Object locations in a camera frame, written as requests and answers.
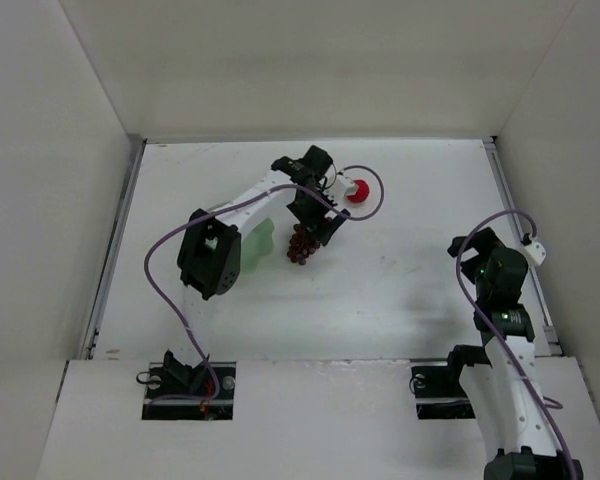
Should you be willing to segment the dark red grape bunch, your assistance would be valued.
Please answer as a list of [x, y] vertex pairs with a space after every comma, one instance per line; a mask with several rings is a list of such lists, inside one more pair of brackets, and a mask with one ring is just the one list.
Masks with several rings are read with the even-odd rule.
[[310, 230], [302, 224], [295, 224], [286, 255], [292, 263], [303, 266], [320, 247], [321, 243]]

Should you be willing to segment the red fake apple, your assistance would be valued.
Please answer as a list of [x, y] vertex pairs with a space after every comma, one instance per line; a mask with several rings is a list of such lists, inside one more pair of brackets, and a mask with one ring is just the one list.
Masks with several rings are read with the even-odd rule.
[[346, 199], [351, 204], [362, 204], [370, 195], [369, 184], [363, 179], [356, 179], [354, 181], [356, 189], [353, 193], [346, 196]]

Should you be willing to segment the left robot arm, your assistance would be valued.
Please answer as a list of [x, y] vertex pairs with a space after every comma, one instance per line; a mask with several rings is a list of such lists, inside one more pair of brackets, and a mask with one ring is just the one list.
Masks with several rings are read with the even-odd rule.
[[282, 157], [275, 160], [267, 174], [251, 189], [225, 206], [205, 211], [198, 209], [189, 221], [167, 233], [154, 244], [144, 259], [144, 273], [152, 288], [174, 311], [200, 362], [191, 367], [179, 365], [171, 353], [164, 357], [163, 369], [180, 383], [178, 398], [194, 398], [207, 383], [211, 388], [201, 396], [213, 399], [219, 394], [220, 380], [196, 335], [201, 326], [193, 327], [189, 318], [157, 285], [149, 271], [152, 255], [166, 241], [179, 233], [184, 237], [176, 259], [180, 281], [200, 301], [227, 293], [241, 271], [242, 250], [247, 237], [262, 226], [270, 215], [287, 208], [298, 221], [301, 246], [291, 259], [300, 263], [311, 250], [325, 246], [351, 214], [339, 211], [339, 203], [351, 201], [360, 185], [343, 172], [327, 178], [333, 166], [329, 154], [317, 146], [300, 159]]

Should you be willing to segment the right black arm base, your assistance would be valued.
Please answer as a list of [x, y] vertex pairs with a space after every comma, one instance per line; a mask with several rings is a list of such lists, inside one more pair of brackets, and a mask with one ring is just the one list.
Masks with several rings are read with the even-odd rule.
[[470, 420], [473, 407], [447, 365], [414, 364], [409, 389], [419, 420]]

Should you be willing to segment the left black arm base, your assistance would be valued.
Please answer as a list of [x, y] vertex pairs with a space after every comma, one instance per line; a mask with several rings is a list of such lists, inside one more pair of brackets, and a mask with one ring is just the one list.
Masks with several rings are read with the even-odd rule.
[[219, 393], [210, 373], [202, 366], [194, 368], [189, 385], [177, 380], [159, 363], [136, 375], [144, 388], [142, 419], [151, 421], [228, 421], [233, 419], [237, 365], [212, 363]]

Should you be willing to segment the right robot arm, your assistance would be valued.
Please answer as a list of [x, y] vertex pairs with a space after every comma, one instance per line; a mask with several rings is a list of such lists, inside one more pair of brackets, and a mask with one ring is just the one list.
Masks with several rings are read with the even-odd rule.
[[486, 450], [486, 479], [581, 479], [537, 378], [535, 332], [520, 301], [529, 272], [525, 256], [489, 228], [453, 239], [460, 287], [481, 335], [478, 346], [458, 345], [449, 356], [478, 422]]

